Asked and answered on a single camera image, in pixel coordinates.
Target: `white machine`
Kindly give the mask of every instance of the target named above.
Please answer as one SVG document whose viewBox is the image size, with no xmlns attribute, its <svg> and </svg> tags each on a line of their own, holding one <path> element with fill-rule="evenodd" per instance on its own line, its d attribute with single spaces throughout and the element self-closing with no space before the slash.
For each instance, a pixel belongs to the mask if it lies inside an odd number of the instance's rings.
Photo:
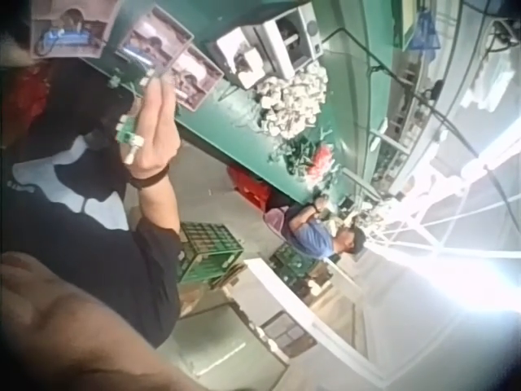
<svg viewBox="0 0 521 391">
<path fill-rule="evenodd" d="M 265 77 L 291 79 L 323 53 L 313 4 L 269 9 L 209 46 L 227 78 L 251 88 Z"/>
</svg>

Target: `man in blue shirt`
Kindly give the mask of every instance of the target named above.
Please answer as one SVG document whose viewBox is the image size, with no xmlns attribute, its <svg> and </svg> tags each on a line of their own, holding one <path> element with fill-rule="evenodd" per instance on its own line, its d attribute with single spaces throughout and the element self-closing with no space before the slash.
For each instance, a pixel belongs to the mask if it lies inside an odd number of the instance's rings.
<svg viewBox="0 0 521 391">
<path fill-rule="evenodd" d="M 288 205 L 285 195 L 274 193 L 267 209 L 281 209 Z M 312 204 L 302 207 L 294 204 L 284 212 L 281 234 L 297 251 L 314 258 L 330 257 L 333 254 L 358 254 L 366 241 L 366 234 L 357 226 L 343 226 L 332 236 L 316 219 L 327 205 L 326 197 L 318 197 Z"/>
</svg>

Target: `person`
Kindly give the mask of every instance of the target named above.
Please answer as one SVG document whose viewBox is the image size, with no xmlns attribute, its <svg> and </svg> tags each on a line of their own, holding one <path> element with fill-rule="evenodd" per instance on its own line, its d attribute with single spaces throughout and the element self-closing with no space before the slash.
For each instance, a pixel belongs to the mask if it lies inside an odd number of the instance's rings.
<svg viewBox="0 0 521 391">
<path fill-rule="evenodd" d="M 36 258 L 4 253 L 0 277 L 5 389 L 206 390 Z"/>
<path fill-rule="evenodd" d="M 317 219 L 326 208 L 328 198 L 317 197 L 313 203 L 300 205 L 293 203 L 286 195 L 273 191 L 266 210 L 283 213 L 280 234 L 297 251 L 313 258 L 328 258 L 334 254 L 358 254 L 366 242 L 366 234 L 353 222 L 351 226 L 340 227 L 336 235 L 329 233 Z"/>
<path fill-rule="evenodd" d="M 71 73 L 83 94 L 70 78 L 51 83 L 45 111 L 2 152 L 2 250 L 37 258 L 115 310 L 155 348 L 180 313 L 180 222 L 168 177 L 180 147 L 174 88 L 167 78 L 151 79 L 136 128 L 145 143 L 124 166 L 129 148 L 107 138 L 106 145 L 94 142 L 92 122 L 81 113 L 91 103 L 117 111 L 110 102 L 120 92 L 100 90 L 107 78 L 80 60 L 65 64 L 58 79 Z M 128 183 L 139 189 L 135 232 L 123 205 Z"/>
</svg>

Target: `pile of white parts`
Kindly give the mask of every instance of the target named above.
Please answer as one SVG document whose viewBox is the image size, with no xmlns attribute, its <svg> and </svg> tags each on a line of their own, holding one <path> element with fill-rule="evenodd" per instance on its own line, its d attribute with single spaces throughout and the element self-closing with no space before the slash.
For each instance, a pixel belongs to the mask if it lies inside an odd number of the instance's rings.
<svg viewBox="0 0 521 391">
<path fill-rule="evenodd" d="M 320 106 L 326 102 L 327 72 L 318 62 L 311 63 L 291 80 L 270 77 L 260 83 L 257 93 L 266 110 L 262 130 L 273 137 L 294 138 L 315 126 Z"/>
</svg>

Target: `wristwatch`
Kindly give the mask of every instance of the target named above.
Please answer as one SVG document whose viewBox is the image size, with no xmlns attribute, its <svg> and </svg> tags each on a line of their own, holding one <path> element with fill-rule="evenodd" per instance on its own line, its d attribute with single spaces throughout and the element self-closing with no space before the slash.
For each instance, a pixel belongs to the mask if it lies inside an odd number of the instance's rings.
<svg viewBox="0 0 521 391">
<path fill-rule="evenodd" d="M 132 175 L 130 175 L 129 183 L 132 187 L 135 187 L 138 190 L 146 189 L 147 187 L 154 186 L 156 183 L 166 177 L 169 174 L 169 169 L 170 166 L 166 165 L 159 173 L 144 179 L 134 178 Z"/>
</svg>

